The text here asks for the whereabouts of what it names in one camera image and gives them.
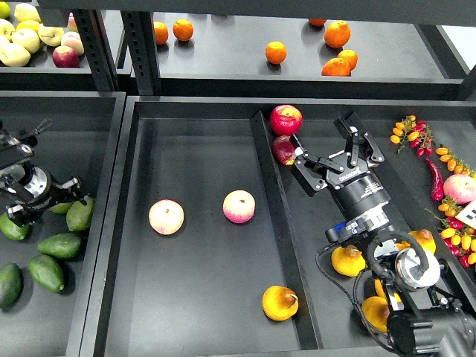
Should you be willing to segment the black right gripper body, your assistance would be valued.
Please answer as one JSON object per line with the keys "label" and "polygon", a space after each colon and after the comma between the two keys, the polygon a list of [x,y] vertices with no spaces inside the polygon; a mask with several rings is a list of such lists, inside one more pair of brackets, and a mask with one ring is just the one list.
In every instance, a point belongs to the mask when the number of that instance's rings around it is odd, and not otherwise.
{"label": "black right gripper body", "polygon": [[371,170],[384,161],[384,156],[371,134],[360,134],[360,139],[356,167],[347,166],[350,154],[344,149],[328,157],[344,167],[343,173],[330,170],[315,173],[306,168],[302,161],[295,161],[292,165],[292,175],[306,194],[312,197],[327,188],[347,221],[365,214],[374,217],[390,201],[389,194]]}

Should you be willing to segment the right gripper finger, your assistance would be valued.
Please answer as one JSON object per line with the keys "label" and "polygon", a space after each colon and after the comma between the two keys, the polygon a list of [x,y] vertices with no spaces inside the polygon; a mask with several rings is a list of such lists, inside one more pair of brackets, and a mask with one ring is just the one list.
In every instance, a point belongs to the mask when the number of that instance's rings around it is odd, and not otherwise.
{"label": "right gripper finger", "polygon": [[344,167],[334,162],[331,158],[318,157],[310,154],[296,134],[291,135],[289,141],[295,149],[295,161],[302,161],[304,166],[311,171],[315,173],[325,173],[328,170],[334,173],[344,172]]}
{"label": "right gripper finger", "polygon": [[362,131],[360,118],[358,116],[349,116],[348,118],[340,116],[334,121],[334,124],[341,137],[346,140],[344,151],[350,154],[347,159],[347,166],[356,167],[358,165],[360,134]]}

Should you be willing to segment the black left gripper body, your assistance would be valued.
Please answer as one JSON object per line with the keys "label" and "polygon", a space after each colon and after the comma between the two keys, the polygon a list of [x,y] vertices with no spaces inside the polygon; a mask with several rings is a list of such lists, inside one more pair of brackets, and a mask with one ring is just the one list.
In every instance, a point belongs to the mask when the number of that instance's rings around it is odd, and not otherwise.
{"label": "black left gripper body", "polygon": [[44,178],[34,175],[27,184],[21,184],[11,176],[5,176],[4,194],[13,202],[6,208],[7,216],[20,227],[33,224],[55,205],[76,201],[86,203],[86,194],[78,177],[59,184],[49,175]]}

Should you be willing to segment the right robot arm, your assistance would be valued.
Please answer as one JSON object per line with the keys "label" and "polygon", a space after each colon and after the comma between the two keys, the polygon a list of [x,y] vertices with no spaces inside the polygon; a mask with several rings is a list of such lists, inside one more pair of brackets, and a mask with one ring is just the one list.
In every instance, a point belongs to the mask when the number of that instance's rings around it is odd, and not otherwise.
{"label": "right robot arm", "polygon": [[335,260],[351,248],[363,259],[361,270],[381,282],[382,324],[370,318],[375,305],[349,293],[365,327],[398,356],[473,356],[475,318],[440,287],[446,262],[399,230],[387,211],[390,196],[373,172],[384,161],[377,143],[356,115],[338,118],[335,126],[346,145],[328,157],[311,154],[291,136],[291,171],[309,196],[328,189],[343,214],[344,221],[326,232]]}

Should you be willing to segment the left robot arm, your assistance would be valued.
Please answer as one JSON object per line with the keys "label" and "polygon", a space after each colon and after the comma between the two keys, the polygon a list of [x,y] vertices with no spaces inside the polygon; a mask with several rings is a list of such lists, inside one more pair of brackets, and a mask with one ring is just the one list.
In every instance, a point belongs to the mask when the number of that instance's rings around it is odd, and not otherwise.
{"label": "left robot arm", "polygon": [[1,195],[11,203],[6,208],[7,217],[20,227],[33,224],[55,205],[76,201],[87,204],[77,176],[60,184],[31,161],[37,136],[51,125],[51,120],[44,119],[36,128],[16,134],[1,128]]}

